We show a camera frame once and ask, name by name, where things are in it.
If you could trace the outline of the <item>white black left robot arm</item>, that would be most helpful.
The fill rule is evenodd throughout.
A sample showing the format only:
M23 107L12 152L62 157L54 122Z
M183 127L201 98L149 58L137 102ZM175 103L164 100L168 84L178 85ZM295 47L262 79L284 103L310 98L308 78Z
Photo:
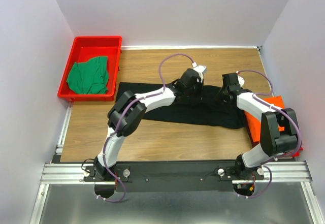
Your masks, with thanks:
M196 66L160 89L147 93L124 92L108 113L107 138L93 163L95 175L102 181L117 178L112 167L125 138L138 128L144 115L157 108L183 103L190 97L199 97L206 72L206 66Z

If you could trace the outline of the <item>black t shirt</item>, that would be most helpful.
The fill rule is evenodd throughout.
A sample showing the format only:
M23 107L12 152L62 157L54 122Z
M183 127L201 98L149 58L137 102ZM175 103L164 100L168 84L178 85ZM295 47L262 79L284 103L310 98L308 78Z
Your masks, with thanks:
M220 87L205 85L202 99L187 104L164 106L147 112L144 119L240 129L246 125L245 113L232 104L216 101Z

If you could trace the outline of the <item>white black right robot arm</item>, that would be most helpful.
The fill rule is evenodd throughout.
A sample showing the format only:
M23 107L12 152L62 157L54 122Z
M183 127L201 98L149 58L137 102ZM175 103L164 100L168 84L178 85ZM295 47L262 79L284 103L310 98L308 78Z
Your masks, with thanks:
M302 146L296 113L270 104L249 89L244 89L244 79L239 72L223 74L222 89L218 96L225 102L249 113L261 123L260 141L250 151L237 156L233 168L239 179L278 157L290 157Z

